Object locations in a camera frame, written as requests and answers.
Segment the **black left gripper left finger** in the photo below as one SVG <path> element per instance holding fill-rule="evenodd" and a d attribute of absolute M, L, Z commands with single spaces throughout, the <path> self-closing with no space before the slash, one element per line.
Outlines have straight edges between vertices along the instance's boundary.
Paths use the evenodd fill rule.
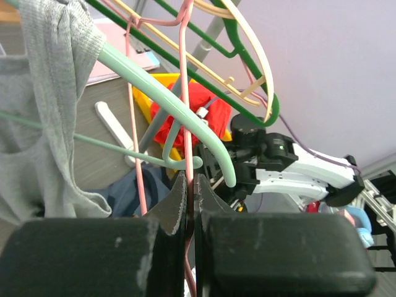
<path fill-rule="evenodd" d="M 187 179 L 178 174 L 170 193 L 147 214 L 150 253 L 146 296 L 184 294 Z"/>

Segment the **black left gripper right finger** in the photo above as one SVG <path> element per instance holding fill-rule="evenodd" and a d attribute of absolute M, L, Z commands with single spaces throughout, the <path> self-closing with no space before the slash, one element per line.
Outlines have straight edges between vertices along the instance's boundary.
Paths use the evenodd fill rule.
<path fill-rule="evenodd" d="M 231 220 L 236 213 L 203 174 L 195 177 L 195 263 L 198 296 L 237 296 L 238 259 Z"/>

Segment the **navy blue garment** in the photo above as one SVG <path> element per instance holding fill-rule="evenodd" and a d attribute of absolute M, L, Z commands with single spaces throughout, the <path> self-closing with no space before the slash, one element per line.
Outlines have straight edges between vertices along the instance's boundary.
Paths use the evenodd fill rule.
<path fill-rule="evenodd" d="M 144 164 L 142 173 L 147 209 L 150 210 L 170 193 L 170 179 L 164 167 Z M 112 209 L 112 217 L 141 216 L 135 169 L 108 187 L 90 189 L 89 192 L 100 194 L 105 198 Z"/>

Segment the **red t-shirt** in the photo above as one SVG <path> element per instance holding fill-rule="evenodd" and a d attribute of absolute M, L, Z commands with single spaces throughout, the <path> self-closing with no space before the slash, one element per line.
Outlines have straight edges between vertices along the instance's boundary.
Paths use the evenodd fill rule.
<path fill-rule="evenodd" d="M 155 78 L 171 90 L 179 79 L 179 74 L 158 74 Z M 231 106 L 221 99 L 216 99 L 215 94 L 210 90 L 191 80 L 188 85 L 190 109 L 203 120 L 211 130 L 221 139 L 225 139 L 226 127 L 231 118 Z M 152 119 L 157 115 L 160 106 L 152 103 L 150 115 Z M 165 144 L 174 118 L 167 116 L 154 137 L 158 144 Z M 184 153 L 184 132 L 183 128 L 178 132 L 173 147 Z"/>

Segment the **mint green hanger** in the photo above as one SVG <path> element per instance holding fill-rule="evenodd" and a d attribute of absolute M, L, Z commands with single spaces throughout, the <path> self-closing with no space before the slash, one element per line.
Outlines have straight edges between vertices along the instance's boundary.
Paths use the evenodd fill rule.
<path fill-rule="evenodd" d="M 97 60 L 109 67 L 115 73 L 119 74 L 123 79 L 136 86 L 143 91 L 151 99 L 154 99 L 167 113 L 172 115 L 181 125 L 188 129 L 191 133 L 197 136 L 204 145 L 214 155 L 223 173 L 224 181 L 228 187 L 236 186 L 236 173 L 232 164 L 231 158 L 215 133 L 203 123 L 199 117 L 193 113 L 188 106 L 186 106 L 176 95 L 164 87 L 161 83 L 155 80 L 149 73 L 140 68 L 135 62 L 132 62 L 114 46 L 107 41 L 102 46 L 101 52 Z M 7 112 L 1 111 L 1 118 L 6 118 L 17 123 L 24 124 L 35 129 L 43 129 L 41 123 L 31 121 L 21 116 L 16 116 Z M 159 158 L 149 157 L 143 153 L 136 153 L 126 148 L 121 148 L 109 143 L 96 140 L 81 134 L 74 134 L 74 138 L 87 142 L 99 147 L 103 147 L 115 152 L 120 152 L 125 155 L 137 157 L 141 160 L 150 163 L 165 166 L 167 168 L 185 170 L 186 162 L 177 161 L 171 164 L 171 161 Z"/>

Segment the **wooden hanger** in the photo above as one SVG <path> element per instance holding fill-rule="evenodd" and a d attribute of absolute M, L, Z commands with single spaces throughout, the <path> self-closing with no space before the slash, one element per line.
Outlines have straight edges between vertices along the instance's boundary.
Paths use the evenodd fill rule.
<path fill-rule="evenodd" d="M 133 16 L 135 19 L 143 20 L 137 12 L 135 12 L 132 8 L 127 6 L 123 1 L 111 1 L 117 7 L 123 10 L 128 16 Z M 213 48 L 216 48 L 219 52 L 221 52 L 224 56 L 228 58 L 233 58 L 238 55 L 247 69 L 251 72 L 252 76 L 256 79 L 251 82 L 251 85 L 247 87 L 244 91 L 237 91 L 235 87 L 231 85 L 231 82 L 228 80 L 221 78 L 218 74 L 216 74 L 213 70 L 205 66 L 202 62 L 198 61 L 198 58 L 194 58 L 191 54 L 186 53 L 186 58 L 188 61 L 192 62 L 194 66 L 197 66 L 198 69 L 207 74 L 210 78 L 215 80 L 218 84 L 220 84 L 223 88 L 229 90 L 231 94 L 236 96 L 239 100 L 244 101 L 252 106 L 258 106 L 260 103 L 253 101 L 248 98 L 250 94 L 256 91 L 259 87 L 265 91 L 267 94 L 267 111 L 264 116 L 264 120 L 258 120 L 259 124 L 263 124 L 264 127 L 271 126 L 278 118 L 280 112 L 280 105 L 276 94 L 274 93 L 274 83 L 273 83 L 273 75 L 272 70 L 270 68 L 268 59 L 265 55 L 264 49 L 256 34 L 253 32 L 252 28 L 243 17 L 242 13 L 240 13 L 239 9 L 233 4 L 232 1 L 213 1 L 214 4 L 209 4 L 205 1 L 193 1 L 194 7 L 217 17 L 223 21 L 225 25 L 225 29 L 228 35 L 228 38 L 231 44 L 234 46 L 234 50 L 232 52 L 228 52 L 222 46 L 220 46 L 216 41 L 211 39 L 208 34 L 203 33 L 200 29 L 198 29 L 194 24 L 189 24 L 188 27 L 191 28 L 195 33 L 197 33 L 200 37 L 207 41 Z M 144 28 L 147 28 L 150 32 L 152 32 L 155 36 L 159 37 L 159 39 L 163 40 L 168 46 L 179 52 L 179 45 L 177 45 L 174 41 L 168 38 L 165 34 L 155 28 L 152 24 L 148 24 L 147 22 L 141 23 Z M 256 53 L 259 65 L 262 70 L 259 70 L 259 66 L 254 62 L 248 53 L 247 49 L 243 45 L 242 41 L 238 35 L 238 28 L 241 28 L 245 35 L 247 36 L 250 44 L 252 45 L 254 52 Z M 216 88 L 211 83 L 207 82 L 200 75 L 195 78 L 195 71 L 193 71 L 190 76 L 204 85 L 206 88 L 211 90 L 214 94 L 219 95 L 220 98 L 224 99 L 230 105 L 235 103 L 235 109 L 237 109 L 240 113 L 245 112 L 246 110 L 239 105 L 239 103 L 232 100 L 228 95 L 225 95 L 224 92 Z"/>

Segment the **green plastic hanger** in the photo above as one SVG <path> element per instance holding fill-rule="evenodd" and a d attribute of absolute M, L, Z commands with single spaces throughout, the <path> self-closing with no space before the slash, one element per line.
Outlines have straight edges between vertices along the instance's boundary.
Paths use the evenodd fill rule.
<path fill-rule="evenodd" d="M 99 12 L 101 12 L 104 16 L 108 17 L 110 20 L 112 20 L 122 28 L 127 27 L 127 19 L 130 16 L 133 16 L 134 19 L 143 19 L 137 12 L 135 12 L 131 7 L 129 7 L 122 1 L 87 2 Z M 248 87 L 246 87 L 243 91 L 239 91 L 236 89 L 236 87 L 232 86 L 231 77 L 227 79 L 220 77 L 208 66 L 203 64 L 203 62 L 199 61 L 198 58 L 195 58 L 188 52 L 185 54 L 186 59 L 191 62 L 193 66 L 197 67 L 204 74 L 214 80 L 218 85 L 221 85 L 223 89 L 233 94 L 236 98 L 238 98 L 239 101 L 244 101 L 245 103 L 248 103 L 252 106 L 259 106 L 260 103 L 251 100 L 250 98 L 248 98 L 248 96 L 250 96 L 251 93 L 256 91 L 258 88 L 261 88 L 267 94 L 268 100 L 267 111 L 264 116 L 264 120 L 258 119 L 250 111 L 241 106 L 238 101 L 235 101 L 229 95 L 227 95 L 225 91 L 222 91 L 222 89 L 216 87 L 215 85 L 204 79 L 196 72 L 196 70 L 193 70 L 191 68 L 192 66 L 187 67 L 187 73 L 192 79 L 196 80 L 198 83 L 219 96 L 221 99 L 226 101 L 234 109 L 238 110 L 240 113 L 245 115 L 254 123 L 258 124 L 261 127 L 269 127 L 276 122 L 280 115 L 280 104 L 274 92 L 275 88 L 273 83 L 273 75 L 265 52 L 260 42 L 258 41 L 256 34 L 253 32 L 246 19 L 242 16 L 242 14 L 240 13 L 236 5 L 232 3 L 232 1 L 214 2 L 216 5 L 211 5 L 205 1 L 194 1 L 194 6 L 202 11 L 208 12 L 209 14 L 220 17 L 220 21 L 222 21 L 225 25 L 228 38 L 231 41 L 231 44 L 234 46 L 234 49 L 231 52 L 227 52 L 226 49 L 224 49 L 213 39 L 214 37 L 209 37 L 209 33 L 204 33 L 194 24 L 189 23 L 187 27 L 195 32 L 198 36 L 203 38 L 204 41 L 209 43 L 212 48 L 215 48 L 227 58 L 233 58 L 238 55 L 242 59 L 244 65 L 250 70 L 254 78 L 252 79 L 252 82 Z M 141 24 L 142 28 L 154 34 L 154 36 L 159 38 L 173 50 L 179 52 L 179 45 L 176 44 L 175 41 L 167 37 L 164 33 L 159 31 L 159 29 L 157 29 L 154 25 L 148 24 L 147 22 Z M 238 36 L 238 27 L 241 27 L 246 36 L 248 37 L 250 44 L 253 46 L 254 52 L 256 52 L 259 58 L 259 65 L 262 70 L 259 69 L 257 64 L 250 57 L 245 46 L 242 44 Z M 162 48 L 157 42 L 153 41 L 150 37 L 144 34 L 141 29 L 132 28 L 131 31 L 132 36 L 136 37 L 139 41 L 147 45 L 149 48 L 153 49 L 156 53 L 158 53 L 161 57 L 165 58 L 172 65 L 179 68 L 180 63 L 178 59 L 172 56 L 172 54 L 170 54 L 167 50 Z"/>

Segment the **grey garment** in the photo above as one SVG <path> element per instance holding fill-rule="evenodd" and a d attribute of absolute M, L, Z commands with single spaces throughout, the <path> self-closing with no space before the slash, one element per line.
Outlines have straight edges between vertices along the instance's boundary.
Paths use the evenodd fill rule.
<path fill-rule="evenodd" d="M 83 1 L 20 1 L 26 54 L 1 58 L 1 218 L 106 218 L 111 208 L 74 180 L 77 102 L 105 44 Z"/>

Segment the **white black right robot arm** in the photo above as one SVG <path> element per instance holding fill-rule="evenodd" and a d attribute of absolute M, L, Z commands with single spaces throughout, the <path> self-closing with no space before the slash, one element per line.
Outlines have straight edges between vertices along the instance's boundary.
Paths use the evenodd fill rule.
<path fill-rule="evenodd" d="M 234 187 L 225 184 L 219 162 L 204 144 L 194 148 L 203 161 L 199 172 L 228 205 L 243 203 L 253 194 L 279 193 L 343 207 L 365 188 L 351 155 L 337 158 L 307 150 L 288 136 L 266 132 L 241 114 L 232 118 L 230 127 L 231 140 L 224 145 L 236 174 Z"/>

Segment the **yellow plastic tray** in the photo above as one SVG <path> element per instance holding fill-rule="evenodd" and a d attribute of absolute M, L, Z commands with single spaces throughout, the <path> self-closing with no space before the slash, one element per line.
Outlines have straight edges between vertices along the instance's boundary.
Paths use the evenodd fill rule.
<path fill-rule="evenodd" d="M 231 158 L 221 140 L 176 95 L 143 70 L 131 83 L 196 135 L 217 158 L 223 174 L 234 173 Z"/>

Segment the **silver clothes rack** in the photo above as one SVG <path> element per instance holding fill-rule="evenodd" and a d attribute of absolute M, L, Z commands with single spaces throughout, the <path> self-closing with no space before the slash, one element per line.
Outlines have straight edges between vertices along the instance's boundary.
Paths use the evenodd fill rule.
<path fill-rule="evenodd" d="M 202 140 L 217 159 L 222 170 L 233 168 L 231 158 L 216 134 L 183 104 L 176 95 L 154 79 L 149 73 L 108 42 L 104 43 L 101 53 L 98 56 L 98 61 L 143 91 L 168 114 L 172 115 L 175 120 L 179 121 L 186 129 Z"/>

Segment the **light blue headphones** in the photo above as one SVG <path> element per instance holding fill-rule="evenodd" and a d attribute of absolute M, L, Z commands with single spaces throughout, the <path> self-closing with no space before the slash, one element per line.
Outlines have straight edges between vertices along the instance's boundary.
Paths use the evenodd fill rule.
<path fill-rule="evenodd" d="M 326 203 L 321 202 L 318 208 L 319 213 L 339 214 L 347 218 L 356 228 L 363 246 L 368 249 L 374 245 L 372 237 L 372 225 L 367 213 L 359 207 L 346 205 L 343 207 L 330 207 Z"/>

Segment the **pink clipboard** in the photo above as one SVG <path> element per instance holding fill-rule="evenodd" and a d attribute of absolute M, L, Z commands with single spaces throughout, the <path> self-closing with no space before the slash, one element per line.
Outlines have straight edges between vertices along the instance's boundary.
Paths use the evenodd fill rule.
<path fill-rule="evenodd" d="M 94 19 L 93 22 L 105 35 L 109 44 L 122 54 L 126 54 L 125 30 L 107 18 Z M 152 50 L 144 48 L 143 46 L 138 46 L 137 43 L 132 40 L 130 40 L 129 54 L 130 59 L 146 71 L 151 71 L 160 67 L 160 62 Z M 118 74 L 97 61 L 92 69 L 87 86 L 117 78 L 119 78 Z"/>

